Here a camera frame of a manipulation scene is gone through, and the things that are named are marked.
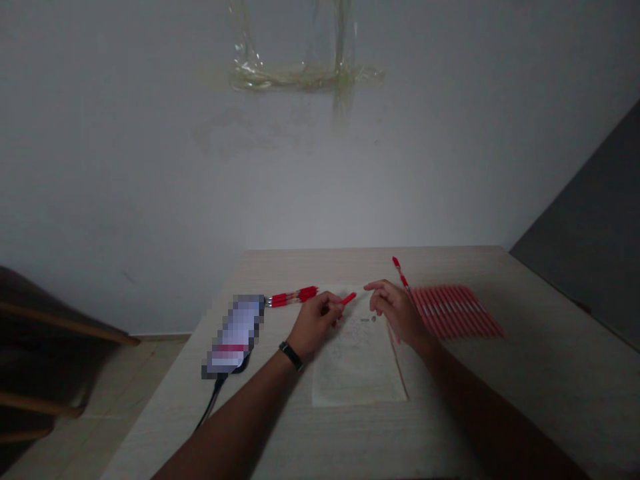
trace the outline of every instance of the black cable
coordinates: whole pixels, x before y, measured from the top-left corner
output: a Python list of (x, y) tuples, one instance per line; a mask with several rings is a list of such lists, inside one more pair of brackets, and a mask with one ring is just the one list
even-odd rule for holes
[(198, 422), (198, 425), (196, 425), (195, 430), (193, 431), (194, 433), (196, 432), (196, 430), (198, 430), (198, 428), (200, 428), (200, 425), (202, 425), (205, 422), (205, 420), (209, 417), (209, 414), (211, 414), (211, 410), (213, 410), (213, 406), (215, 405), (215, 401), (218, 398), (220, 389), (222, 388), (222, 385), (225, 384), (226, 379), (227, 379), (226, 377), (216, 379), (215, 385), (213, 386), (213, 392), (211, 394), (211, 398), (209, 399), (209, 404), (207, 405), (207, 409), (205, 410), (204, 414), (202, 414), (202, 418)]

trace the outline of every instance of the person's left hand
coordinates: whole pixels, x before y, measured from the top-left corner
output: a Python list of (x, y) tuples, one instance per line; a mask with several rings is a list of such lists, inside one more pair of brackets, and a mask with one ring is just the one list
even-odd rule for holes
[(304, 361), (325, 340), (331, 324), (342, 316), (342, 299), (329, 291), (322, 292), (302, 304), (287, 343)]

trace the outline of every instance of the floor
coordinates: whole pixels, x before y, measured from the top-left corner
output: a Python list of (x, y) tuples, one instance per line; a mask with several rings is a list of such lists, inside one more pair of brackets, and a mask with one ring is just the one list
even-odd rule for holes
[(2, 480), (100, 478), (186, 341), (155, 338), (119, 348), (104, 364), (84, 414), (59, 418)]

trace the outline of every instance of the white wall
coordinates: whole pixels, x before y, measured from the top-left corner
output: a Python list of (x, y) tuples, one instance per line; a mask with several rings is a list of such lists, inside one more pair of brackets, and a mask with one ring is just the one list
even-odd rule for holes
[[(304, 50), (305, 5), (254, 10), (266, 61)], [(2, 2), (0, 264), (150, 333), (194, 328), (244, 248), (509, 248), (640, 96), (639, 18), (363, 0), (359, 60), (388, 74), (336, 138), (330, 96), (212, 79), (222, 1)]]

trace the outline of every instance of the table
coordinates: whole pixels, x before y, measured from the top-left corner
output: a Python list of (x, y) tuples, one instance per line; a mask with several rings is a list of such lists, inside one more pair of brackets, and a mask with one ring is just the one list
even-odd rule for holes
[[(397, 283), (469, 286), (507, 332), (447, 347), (558, 443), (594, 478), (637, 468), (640, 355), (500, 247), (247, 251), (176, 358), (103, 475), (148, 478), (190, 436), (212, 381), (200, 378), (233, 294), (272, 295), (307, 285)], [(226, 382), (224, 404), (275, 352), (296, 305), (268, 309), (247, 370)], [(311, 408), (302, 375), (255, 478), (412, 478), (477, 475), (480, 466), (426, 368), (396, 347), (405, 403)]]

